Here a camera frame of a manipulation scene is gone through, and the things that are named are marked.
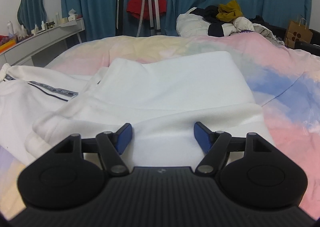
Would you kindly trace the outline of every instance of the yellow clothing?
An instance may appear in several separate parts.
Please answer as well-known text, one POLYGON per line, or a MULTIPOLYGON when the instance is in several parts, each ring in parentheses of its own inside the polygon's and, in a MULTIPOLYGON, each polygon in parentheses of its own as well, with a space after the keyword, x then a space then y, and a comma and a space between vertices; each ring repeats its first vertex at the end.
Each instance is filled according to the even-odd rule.
POLYGON ((241 8, 236 0, 231 0, 228 4, 220 4, 218 6, 218 12, 216 18, 224 21, 224 22, 231 22, 232 20, 243 16, 241 12, 241 8))

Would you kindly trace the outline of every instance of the paper bag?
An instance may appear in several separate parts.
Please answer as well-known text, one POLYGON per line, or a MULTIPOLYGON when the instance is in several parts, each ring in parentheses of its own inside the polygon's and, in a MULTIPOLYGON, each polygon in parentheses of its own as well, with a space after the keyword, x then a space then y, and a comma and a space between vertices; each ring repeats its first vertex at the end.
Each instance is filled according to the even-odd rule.
POLYGON ((306 43, 311 42, 313 33, 309 30, 307 26, 307 21, 304 18, 301 18, 299 23, 293 20, 290 20, 289 27, 285 33, 284 43, 286 46, 294 49, 294 44, 297 41, 302 41, 306 43))

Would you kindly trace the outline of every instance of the blue gripper pad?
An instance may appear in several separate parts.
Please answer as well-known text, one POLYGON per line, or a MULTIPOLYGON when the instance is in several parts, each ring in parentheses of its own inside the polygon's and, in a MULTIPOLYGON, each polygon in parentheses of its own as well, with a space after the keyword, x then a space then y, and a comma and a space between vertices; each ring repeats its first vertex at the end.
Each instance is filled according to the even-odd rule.
POLYGON ((126 123, 115 133, 115 137, 117 137, 115 148, 119 155, 122 155, 132 139, 132 125, 126 123))
POLYGON ((201 122, 196 122, 193 127, 193 132, 195 138, 201 147, 202 151, 206 154, 212 147, 212 142, 210 141, 210 134, 212 133, 208 128, 203 126, 201 122))

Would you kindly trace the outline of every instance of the bag handle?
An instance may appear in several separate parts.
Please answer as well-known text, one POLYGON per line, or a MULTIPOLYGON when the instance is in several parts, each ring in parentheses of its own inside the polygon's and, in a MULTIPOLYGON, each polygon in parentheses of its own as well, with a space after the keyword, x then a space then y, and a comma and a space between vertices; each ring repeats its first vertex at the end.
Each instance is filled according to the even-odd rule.
POLYGON ((304 20, 304 21, 305 21, 305 27, 304 27, 304 29, 307 29, 307 20, 305 20, 304 18, 301 18, 300 21, 299 21, 299 26, 301 25, 301 20, 304 20))

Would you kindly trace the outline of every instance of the vanity table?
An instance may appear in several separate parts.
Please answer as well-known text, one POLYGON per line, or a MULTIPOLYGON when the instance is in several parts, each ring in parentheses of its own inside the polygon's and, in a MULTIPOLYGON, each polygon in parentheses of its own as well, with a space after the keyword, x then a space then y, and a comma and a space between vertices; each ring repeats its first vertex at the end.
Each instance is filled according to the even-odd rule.
POLYGON ((33 66, 33 55, 69 36, 77 34, 79 42, 82 43, 79 33, 84 30, 83 18, 79 18, 36 34, 0 53, 0 67, 5 63, 33 66))

